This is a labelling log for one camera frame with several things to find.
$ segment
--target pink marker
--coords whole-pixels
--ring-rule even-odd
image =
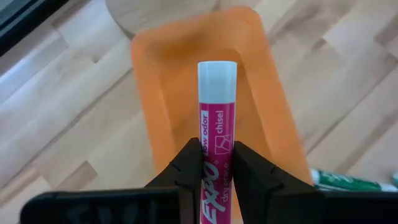
[[[231,223],[236,62],[198,64],[200,139],[203,148],[201,223]]]

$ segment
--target round wooden table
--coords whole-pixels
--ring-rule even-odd
[[[106,0],[109,13],[130,39],[141,30],[219,10],[224,4],[226,0]]]

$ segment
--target expo marker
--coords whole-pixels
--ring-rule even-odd
[[[200,141],[203,149],[202,224],[231,223],[236,72],[236,62],[198,64]]]
[[[311,174],[315,186],[323,190],[398,192],[398,189],[391,184],[363,180],[334,172],[311,169]]]

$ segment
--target marker label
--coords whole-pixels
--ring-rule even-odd
[[[377,182],[362,180],[359,178],[348,177],[333,172],[319,171],[319,184],[333,186],[345,190],[382,190]]]
[[[235,103],[200,103],[203,148],[202,224],[231,223]]]

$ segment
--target green marker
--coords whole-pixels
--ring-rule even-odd
[[[398,189],[391,184],[380,184],[377,182],[315,169],[311,169],[311,174],[314,184],[321,189],[398,192]]]

